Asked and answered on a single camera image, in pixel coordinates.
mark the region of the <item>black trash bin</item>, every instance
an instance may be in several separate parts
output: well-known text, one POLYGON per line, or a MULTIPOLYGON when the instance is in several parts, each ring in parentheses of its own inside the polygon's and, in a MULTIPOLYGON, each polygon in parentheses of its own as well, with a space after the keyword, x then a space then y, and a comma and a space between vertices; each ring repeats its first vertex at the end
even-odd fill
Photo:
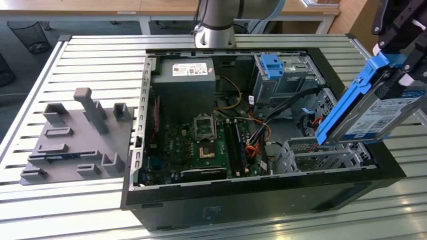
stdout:
POLYGON ((7 26, 32 54, 50 50, 51 44, 38 21, 8 21, 7 26))
POLYGON ((0 87, 7 85, 14 80, 15 74, 12 72, 12 69, 10 68, 6 58, 0 54, 0 87))

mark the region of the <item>gray floor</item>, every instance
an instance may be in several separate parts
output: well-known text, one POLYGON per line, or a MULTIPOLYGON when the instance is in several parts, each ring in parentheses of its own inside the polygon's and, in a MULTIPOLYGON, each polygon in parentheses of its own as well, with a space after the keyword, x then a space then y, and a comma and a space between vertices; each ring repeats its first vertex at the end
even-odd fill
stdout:
MULTIPOLYGON (((154 22, 150 24, 152 34, 188 34, 191 22, 174 23, 163 21, 166 28, 160 28, 154 22)), ((60 35, 140 35, 140 24, 136 21, 119 21, 111 24, 108 21, 75 21, 51 22, 52 30, 46 31, 46 36, 55 46, 60 35)), ((16 80, 7 86, 0 87, 0 95, 28 93, 34 87, 39 73, 50 58, 50 52, 31 54, 6 22, 0 22, 0 53, 16 75, 16 80)), ((26 95, 0 96, 0 141, 7 134, 15 116, 20 110, 26 95)))

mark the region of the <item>metal slotted table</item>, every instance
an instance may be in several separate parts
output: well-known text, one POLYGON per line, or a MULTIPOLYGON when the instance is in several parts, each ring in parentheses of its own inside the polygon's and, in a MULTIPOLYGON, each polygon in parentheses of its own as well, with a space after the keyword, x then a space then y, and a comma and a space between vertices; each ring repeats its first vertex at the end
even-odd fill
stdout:
MULTIPOLYGON (((359 42, 345 35, 238 35, 236 42, 243 48, 321 48, 347 85, 370 57, 359 42)), ((426 239, 427 128, 422 112, 385 141, 407 178, 338 211, 148 232, 132 213, 120 210, 123 178, 19 184, 44 126, 47 104, 62 102, 67 109, 80 109, 74 91, 88 87, 104 108, 116 102, 138 107, 146 49, 192 47, 188 35, 74 36, 58 42, 0 145, 2 239, 426 239)))

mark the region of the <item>power supply label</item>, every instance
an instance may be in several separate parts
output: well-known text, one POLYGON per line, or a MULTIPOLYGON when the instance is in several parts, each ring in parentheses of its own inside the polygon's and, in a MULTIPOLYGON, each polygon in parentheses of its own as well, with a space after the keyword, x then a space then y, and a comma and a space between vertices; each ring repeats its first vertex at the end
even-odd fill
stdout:
POLYGON ((402 109, 414 103, 425 91, 405 91, 399 98, 378 99, 346 132, 346 139, 373 138, 402 114, 402 109))
POLYGON ((172 66, 172 76, 200 76, 208 75, 206 63, 178 63, 172 66))

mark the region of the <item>blue bracket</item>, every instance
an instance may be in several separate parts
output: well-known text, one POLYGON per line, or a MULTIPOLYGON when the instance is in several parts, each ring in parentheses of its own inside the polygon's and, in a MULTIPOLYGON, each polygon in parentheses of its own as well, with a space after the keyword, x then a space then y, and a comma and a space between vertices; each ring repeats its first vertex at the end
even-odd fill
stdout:
POLYGON ((270 80, 282 79, 286 71, 283 68, 282 60, 279 59, 276 54, 262 54, 260 64, 266 70, 267 78, 270 80))
POLYGON ((357 97, 359 94, 366 95, 370 91, 373 84, 373 77, 377 74, 378 70, 385 67, 390 66, 391 68, 402 67, 407 57, 403 54, 383 54, 382 52, 371 57, 367 61, 365 69, 355 77, 349 90, 346 91, 345 95, 342 96, 337 106, 334 107, 331 113, 326 117, 326 120, 322 122, 315 136, 318 139, 318 143, 323 145, 329 138, 329 132, 331 128, 338 124, 338 121, 345 115, 347 109, 354 105, 358 104, 357 97))

